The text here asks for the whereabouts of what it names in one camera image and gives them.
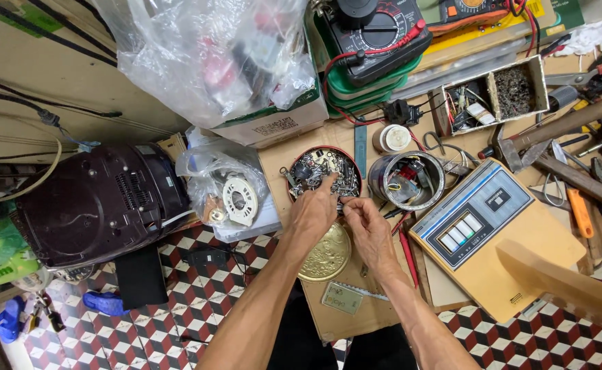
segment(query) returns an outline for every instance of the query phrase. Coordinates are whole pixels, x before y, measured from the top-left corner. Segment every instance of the vent grille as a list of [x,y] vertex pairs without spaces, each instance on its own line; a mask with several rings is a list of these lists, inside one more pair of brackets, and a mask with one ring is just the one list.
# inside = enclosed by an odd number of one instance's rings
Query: vent grille
[[118,189],[127,209],[137,209],[150,202],[148,192],[141,187],[141,179],[138,173],[131,172],[129,177],[124,173],[118,174],[116,184],[118,184]]

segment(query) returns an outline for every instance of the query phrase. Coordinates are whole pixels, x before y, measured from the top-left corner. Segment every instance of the multimeter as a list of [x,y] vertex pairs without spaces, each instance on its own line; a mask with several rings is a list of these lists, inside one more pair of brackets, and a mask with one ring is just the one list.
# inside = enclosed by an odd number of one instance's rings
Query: multimeter
[[[333,0],[325,9],[315,24],[335,55],[385,49],[422,19],[415,0]],[[422,55],[432,38],[424,27],[418,36],[395,50],[367,55],[362,63],[345,66],[347,78],[356,88],[377,80]]]
[[416,0],[428,29],[440,36],[468,26],[495,24],[509,14],[506,0]]

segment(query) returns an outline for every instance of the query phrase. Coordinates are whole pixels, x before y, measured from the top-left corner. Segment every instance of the flip-flop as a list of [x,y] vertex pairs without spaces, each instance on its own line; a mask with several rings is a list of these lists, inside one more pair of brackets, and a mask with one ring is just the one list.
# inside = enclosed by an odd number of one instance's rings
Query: flip-flop
[[97,309],[109,316],[123,316],[130,312],[123,309],[123,300],[111,292],[86,292],[82,296],[82,302],[86,307]]
[[25,310],[25,301],[15,296],[6,301],[4,310],[0,312],[0,339],[9,344],[15,341],[23,328],[20,322],[20,312]]

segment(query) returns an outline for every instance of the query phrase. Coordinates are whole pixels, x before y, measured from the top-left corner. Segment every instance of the white spool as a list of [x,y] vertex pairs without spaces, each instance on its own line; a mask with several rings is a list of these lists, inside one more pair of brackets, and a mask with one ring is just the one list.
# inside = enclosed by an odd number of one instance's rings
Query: white spool
[[379,128],[372,137],[374,148],[380,153],[395,153],[411,143],[411,133],[399,124]]
[[[240,194],[246,202],[246,205],[241,209],[238,209],[232,200],[235,193]],[[228,211],[230,220],[245,226],[251,226],[257,213],[257,195],[248,181],[239,177],[229,178],[223,186],[223,204]]]

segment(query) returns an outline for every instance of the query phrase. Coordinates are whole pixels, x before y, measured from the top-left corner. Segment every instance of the white cloth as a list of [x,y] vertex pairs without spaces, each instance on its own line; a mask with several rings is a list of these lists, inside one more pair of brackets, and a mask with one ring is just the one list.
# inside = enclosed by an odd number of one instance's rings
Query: white cloth
[[570,34],[570,39],[564,44],[561,51],[554,53],[556,57],[562,55],[584,55],[591,53],[596,46],[602,50],[602,21],[585,24]]

